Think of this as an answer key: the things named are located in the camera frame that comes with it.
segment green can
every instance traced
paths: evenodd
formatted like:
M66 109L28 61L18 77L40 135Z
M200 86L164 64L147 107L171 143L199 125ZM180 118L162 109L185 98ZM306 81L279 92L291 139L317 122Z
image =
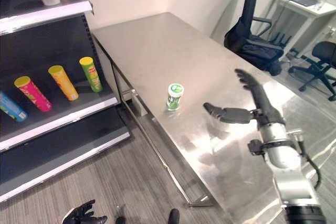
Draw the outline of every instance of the green can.
M180 107L181 96L183 95L184 88L181 84L173 83L168 87L168 110L177 110Z
M82 69L88 79L91 89L94 92L100 92L103 90L101 82L99 80L98 73L95 68L95 64L93 64L93 59L91 57L83 57L79 60L79 63L82 66Z

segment pink can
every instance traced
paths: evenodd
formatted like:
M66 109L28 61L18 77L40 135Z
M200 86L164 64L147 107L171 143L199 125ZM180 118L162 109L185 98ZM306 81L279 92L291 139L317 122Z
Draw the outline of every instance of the pink can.
M14 85L19 88L26 97L28 97L39 110L47 112L51 109L51 103L36 87L28 76L17 78Z

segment store shelf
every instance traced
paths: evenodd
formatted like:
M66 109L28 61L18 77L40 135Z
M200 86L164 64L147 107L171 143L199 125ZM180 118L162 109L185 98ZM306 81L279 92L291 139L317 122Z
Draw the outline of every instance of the store shelf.
M0 35L92 11L88 0L61 0L53 6L41 0L1 0L0 4Z
M0 154L0 202L130 136L115 107Z
M23 109L28 113L28 118L23 122L15 122L1 112L0 152L117 103L107 83L103 83L104 89L99 93L91 90L88 81L80 82L75 87L79 98L71 102L60 89L45 94L52 103L52 109L48 112L39 111L25 98L27 107Z

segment black office chair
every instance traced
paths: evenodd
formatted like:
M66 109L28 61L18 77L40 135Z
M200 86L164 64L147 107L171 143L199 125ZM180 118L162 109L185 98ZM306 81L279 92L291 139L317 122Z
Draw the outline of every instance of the black office chair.
M310 63L310 67L291 67L289 68L288 72L293 73L294 70L300 70L305 73L312 74L314 77L305 83L301 88L299 88L299 90L303 92L306 90L306 86L313 80L320 79L332 93L332 96L329 97L328 100L336 101L336 92L334 89L336 86L336 78L326 74L329 69L336 68L336 44L329 41L320 42L314 46L312 55L319 58L320 60L315 62L303 55L301 58Z
M238 23L225 35L224 46L238 54L260 70L272 76L281 73L279 58L283 49L260 38L272 26L271 19L253 17L257 0L245 0L242 16ZM268 26L257 36L251 34L252 21L267 23Z

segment black shoe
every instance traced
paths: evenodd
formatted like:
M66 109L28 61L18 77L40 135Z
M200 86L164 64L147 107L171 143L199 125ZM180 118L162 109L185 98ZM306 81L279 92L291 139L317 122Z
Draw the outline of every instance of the black shoe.
M126 218L124 216L121 216L115 222L116 222L115 224L125 224Z
M172 209L169 214L168 224L179 224L180 212L177 209Z

